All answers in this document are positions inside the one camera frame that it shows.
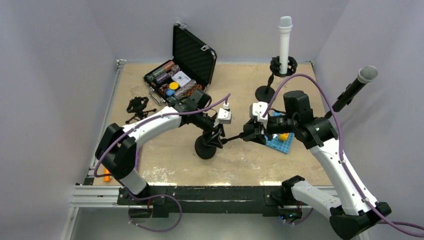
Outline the black round base clip stand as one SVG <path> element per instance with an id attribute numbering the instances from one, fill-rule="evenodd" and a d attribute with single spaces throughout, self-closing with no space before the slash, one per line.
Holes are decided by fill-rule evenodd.
<path id="1" fill-rule="evenodd" d="M 236 139 L 241 139 L 242 135 L 243 135 L 242 132 L 240 132 L 239 134 L 232 136 L 232 137 L 225 137 L 224 135 L 222 135 L 221 140 L 222 140 L 223 146 L 230 141 L 233 141 L 233 140 L 236 140 Z M 194 143 L 195 153 L 197 154 L 198 157 L 200 157 L 203 160 L 211 159 L 212 157 L 215 156 L 218 149 L 223 149 L 223 148 L 210 147 L 210 146 L 204 145 L 202 135 L 199 136 Z"/>

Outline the orange microphone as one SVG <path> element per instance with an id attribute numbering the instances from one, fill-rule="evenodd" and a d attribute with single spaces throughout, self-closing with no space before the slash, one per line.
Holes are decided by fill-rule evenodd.
<path id="1" fill-rule="evenodd" d="M 105 168 L 103 171 L 103 174 L 104 174 L 103 181 L 105 183 L 109 183 L 111 181 L 111 173 Z"/>

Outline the black tripod shock mount stand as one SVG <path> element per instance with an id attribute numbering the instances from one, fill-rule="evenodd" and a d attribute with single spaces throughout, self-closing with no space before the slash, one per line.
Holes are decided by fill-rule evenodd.
<path id="1" fill-rule="evenodd" d="M 149 113 L 154 113 L 157 111 L 156 108 L 151 110 L 145 110 L 149 102 L 148 97 L 141 97 L 136 96 L 133 99 L 129 101 L 128 107 L 126 108 L 126 112 L 128 114 L 133 113 L 134 116 L 132 116 L 130 119 L 125 121 L 125 124 L 129 124 L 132 120 L 138 120 L 141 121 L 148 117 Z"/>

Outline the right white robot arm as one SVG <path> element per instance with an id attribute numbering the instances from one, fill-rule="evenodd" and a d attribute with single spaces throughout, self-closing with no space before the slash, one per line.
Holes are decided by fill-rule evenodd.
<path id="1" fill-rule="evenodd" d="M 294 90 L 284 93 L 283 115 L 271 116 L 269 104 L 255 102 L 249 108 L 249 121 L 243 126 L 243 140 L 261 145 L 274 134 L 292 133 L 318 160 L 330 179 L 337 196 L 312 186 L 301 176 L 285 180 L 271 198 L 292 204 L 302 202 L 325 216 L 334 232 L 343 240 L 375 226 L 391 213 L 388 203 L 378 201 L 352 169 L 339 148 L 340 137 L 330 121 L 314 116 L 306 93 Z"/>

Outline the purple glitter microphone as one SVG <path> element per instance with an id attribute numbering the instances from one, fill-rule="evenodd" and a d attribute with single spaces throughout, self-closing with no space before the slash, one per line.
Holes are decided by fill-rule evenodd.
<path id="1" fill-rule="evenodd" d="M 134 168 L 138 171 L 139 170 L 139 164 L 140 164 L 140 155 L 141 155 L 141 148 L 136 150 L 135 154 L 135 164 Z"/>

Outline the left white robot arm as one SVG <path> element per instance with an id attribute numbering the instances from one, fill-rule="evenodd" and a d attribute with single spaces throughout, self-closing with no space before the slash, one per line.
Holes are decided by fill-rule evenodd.
<path id="1" fill-rule="evenodd" d="M 136 168 L 136 155 L 145 143 L 187 124 L 203 131 L 201 140 L 207 148 L 222 148 L 223 125 L 231 123 L 228 96 L 211 103 L 211 96 L 197 89 L 189 97 L 176 98 L 159 112 L 132 124 L 110 124 L 95 151 L 96 168 L 103 165 L 111 176 L 129 191 L 138 205 L 149 199 L 149 184 Z"/>

